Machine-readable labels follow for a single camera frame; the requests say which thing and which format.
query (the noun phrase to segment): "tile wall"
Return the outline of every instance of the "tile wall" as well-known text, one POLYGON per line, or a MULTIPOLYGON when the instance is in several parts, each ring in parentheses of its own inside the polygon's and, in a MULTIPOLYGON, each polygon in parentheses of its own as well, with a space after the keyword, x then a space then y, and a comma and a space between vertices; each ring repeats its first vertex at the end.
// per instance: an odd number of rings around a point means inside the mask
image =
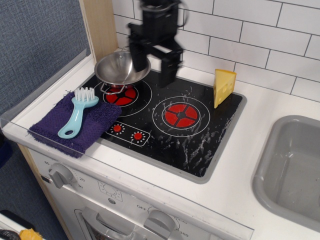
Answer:
MULTIPOLYGON (((320 0, 183 0, 177 42, 183 65, 320 102, 320 0)), ((119 47, 128 23, 142 24, 139 0, 112 0, 119 47)))

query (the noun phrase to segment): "brush handle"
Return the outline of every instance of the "brush handle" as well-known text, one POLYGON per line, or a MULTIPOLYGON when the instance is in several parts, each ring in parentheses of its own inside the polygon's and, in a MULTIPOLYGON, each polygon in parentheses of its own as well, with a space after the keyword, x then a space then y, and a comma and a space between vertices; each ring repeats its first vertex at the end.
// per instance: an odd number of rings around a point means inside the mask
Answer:
POLYGON ((62 139, 72 139, 78 135, 82 125, 82 118, 84 114, 84 104, 74 104, 72 115, 69 121, 58 132, 58 136, 62 139))

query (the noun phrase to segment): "light blue brush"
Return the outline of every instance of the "light blue brush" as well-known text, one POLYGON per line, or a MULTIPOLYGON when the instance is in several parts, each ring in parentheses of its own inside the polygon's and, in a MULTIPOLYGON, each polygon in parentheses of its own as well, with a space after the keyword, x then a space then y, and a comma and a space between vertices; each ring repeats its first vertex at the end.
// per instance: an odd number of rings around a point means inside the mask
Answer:
POLYGON ((95 106, 99 101, 92 87, 90 89, 87 87, 77 88, 74 90, 74 96, 71 100, 74 105, 72 115, 66 125, 58 132, 58 136, 62 139, 72 139, 78 135, 82 125, 84 109, 95 106))

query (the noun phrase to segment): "brush bristles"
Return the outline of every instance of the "brush bristles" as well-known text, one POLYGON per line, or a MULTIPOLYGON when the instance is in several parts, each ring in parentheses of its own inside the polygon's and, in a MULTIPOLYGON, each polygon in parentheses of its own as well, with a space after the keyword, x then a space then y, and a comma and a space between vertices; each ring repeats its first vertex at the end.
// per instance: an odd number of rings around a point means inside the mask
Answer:
POLYGON ((74 90, 74 96, 75 96, 75 100, 77 101, 91 101, 95 99, 95 89, 90 87, 86 87, 86 88, 77 88, 76 90, 74 90))

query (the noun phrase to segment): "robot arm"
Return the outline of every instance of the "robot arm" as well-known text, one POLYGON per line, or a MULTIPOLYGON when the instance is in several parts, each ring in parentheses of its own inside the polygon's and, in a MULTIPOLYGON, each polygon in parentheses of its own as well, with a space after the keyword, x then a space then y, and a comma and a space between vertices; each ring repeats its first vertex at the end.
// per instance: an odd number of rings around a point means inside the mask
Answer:
POLYGON ((159 85, 165 87, 175 80, 181 65, 183 49, 175 41, 178 26, 178 5, 180 0, 140 0, 142 25, 129 23, 129 47, 133 67, 137 72, 147 66, 147 55, 161 59, 159 85), (171 50, 164 53, 155 48, 162 46, 171 50))

